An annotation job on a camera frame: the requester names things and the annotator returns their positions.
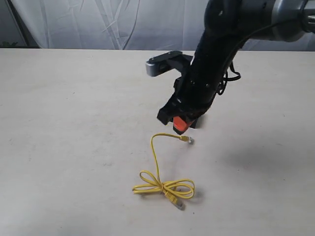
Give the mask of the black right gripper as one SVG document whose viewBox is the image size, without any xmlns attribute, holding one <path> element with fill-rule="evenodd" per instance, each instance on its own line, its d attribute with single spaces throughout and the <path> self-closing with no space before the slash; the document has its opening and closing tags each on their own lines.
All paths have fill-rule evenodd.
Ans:
<svg viewBox="0 0 315 236">
<path fill-rule="evenodd" d="M 221 95 L 228 82 L 241 78 L 236 72 L 229 77 L 227 71 L 235 71 L 233 59 L 238 52 L 241 38 L 235 35 L 223 37 L 202 35 L 194 59 L 176 83 L 175 91 L 159 110 L 157 118 L 164 125 L 173 120 L 173 130 L 184 134 L 191 122 L 205 114 L 217 94 Z"/>
</svg>

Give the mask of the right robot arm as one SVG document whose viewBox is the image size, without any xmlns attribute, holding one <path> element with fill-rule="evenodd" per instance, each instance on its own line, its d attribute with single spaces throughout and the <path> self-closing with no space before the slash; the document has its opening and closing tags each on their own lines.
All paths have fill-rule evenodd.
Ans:
<svg viewBox="0 0 315 236">
<path fill-rule="evenodd" d="M 226 73 L 250 39 L 294 42 L 315 30 L 312 0 L 211 0 L 204 32 L 192 61 L 183 67 L 175 91 L 159 110 L 163 124 L 183 134 L 211 107 L 227 84 Z"/>
</svg>

